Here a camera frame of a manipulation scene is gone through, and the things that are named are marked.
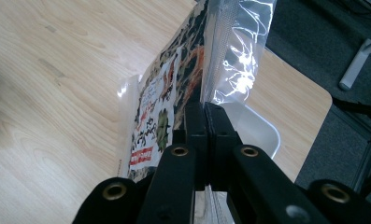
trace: snack package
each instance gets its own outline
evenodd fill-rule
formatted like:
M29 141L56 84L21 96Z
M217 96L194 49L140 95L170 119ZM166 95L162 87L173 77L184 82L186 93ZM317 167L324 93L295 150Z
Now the snack package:
M128 161L120 164L118 176L137 182L155 171L164 149L172 144L173 131L183 128L186 104L244 106L255 81L275 3L198 1L145 74L122 82L118 91L121 102L134 102L134 106L126 105L131 115L129 135L124 136L129 153ZM196 193L195 221L230 222L221 199L210 188Z

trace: metal leg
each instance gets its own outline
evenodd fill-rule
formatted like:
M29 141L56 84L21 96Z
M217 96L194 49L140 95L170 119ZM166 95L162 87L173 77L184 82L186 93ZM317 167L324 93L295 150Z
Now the metal leg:
M339 82L339 87L342 90L344 91L350 90L351 86L354 83L354 80L359 75L370 53L371 53L371 40L366 39L364 43L361 45L353 61L351 62L345 75L342 77L342 79Z

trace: wooden table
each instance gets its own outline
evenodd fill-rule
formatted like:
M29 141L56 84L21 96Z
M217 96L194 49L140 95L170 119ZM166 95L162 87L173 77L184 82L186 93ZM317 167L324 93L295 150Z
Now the wooden table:
M0 223L68 223L113 176L127 118L120 79L142 74L193 0L0 1ZM330 95L266 52L248 104L281 135L294 180Z

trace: wood grain surface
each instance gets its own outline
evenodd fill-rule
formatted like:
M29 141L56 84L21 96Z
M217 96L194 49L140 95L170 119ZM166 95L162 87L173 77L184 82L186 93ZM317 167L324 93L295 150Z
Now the wood grain surface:
M69 223L113 176L128 118L121 78L143 74L192 0L0 1L0 223ZM250 105L280 131L294 180L330 105L266 53Z

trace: plastic bag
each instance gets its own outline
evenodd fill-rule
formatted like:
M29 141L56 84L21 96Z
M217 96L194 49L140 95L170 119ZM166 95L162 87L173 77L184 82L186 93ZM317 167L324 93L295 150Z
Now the plastic bag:
M127 125L128 163L121 164L119 176L139 181L156 169L173 131L182 129L188 103L235 104L242 109L233 118L250 112L244 101L255 81L275 3L199 1L146 73L123 81L118 96L134 102L126 105L134 116ZM231 121L236 128L239 120ZM195 222L233 222L224 198L210 188L197 192Z

